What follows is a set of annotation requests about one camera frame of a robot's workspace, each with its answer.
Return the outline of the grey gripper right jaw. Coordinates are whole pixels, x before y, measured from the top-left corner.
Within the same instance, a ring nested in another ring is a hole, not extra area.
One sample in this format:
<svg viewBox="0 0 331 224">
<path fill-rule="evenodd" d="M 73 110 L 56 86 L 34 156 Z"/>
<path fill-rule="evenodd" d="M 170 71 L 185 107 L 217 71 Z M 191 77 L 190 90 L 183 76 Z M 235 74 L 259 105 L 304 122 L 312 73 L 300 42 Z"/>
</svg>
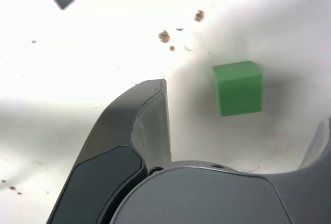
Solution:
<svg viewBox="0 0 331 224">
<path fill-rule="evenodd" d="M 168 168 L 135 187 L 111 223 L 330 223 L 330 120 L 295 171 Z"/>
</svg>

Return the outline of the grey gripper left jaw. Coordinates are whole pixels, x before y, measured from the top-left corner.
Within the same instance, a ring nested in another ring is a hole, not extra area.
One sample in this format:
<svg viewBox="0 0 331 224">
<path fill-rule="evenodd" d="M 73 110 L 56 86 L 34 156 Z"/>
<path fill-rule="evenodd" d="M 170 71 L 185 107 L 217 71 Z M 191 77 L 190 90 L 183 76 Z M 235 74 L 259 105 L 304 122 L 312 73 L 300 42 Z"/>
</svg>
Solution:
<svg viewBox="0 0 331 224">
<path fill-rule="evenodd" d="M 48 223 L 109 223 L 149 171 L 170 162 L 167 83 L 164 79 L 144 81 L 101 113 Z"/>
</svg>

